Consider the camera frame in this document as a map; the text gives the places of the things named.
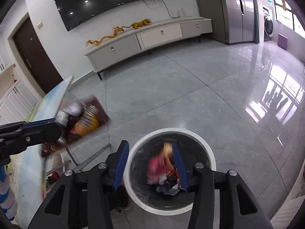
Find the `blue white sleeve forearm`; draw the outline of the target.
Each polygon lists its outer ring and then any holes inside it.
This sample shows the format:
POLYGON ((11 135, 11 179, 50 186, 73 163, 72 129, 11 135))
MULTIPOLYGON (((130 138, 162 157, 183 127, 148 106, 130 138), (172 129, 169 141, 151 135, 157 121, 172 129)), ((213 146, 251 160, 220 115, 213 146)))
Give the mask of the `blue white sleeve forearm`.
POLYGON ((10 187, 10 178, 6 166, 1 166, 0 172, 0 204, 9 221, 13 221, 17 214, 18 204, 15 200, 14 191, 10 187))

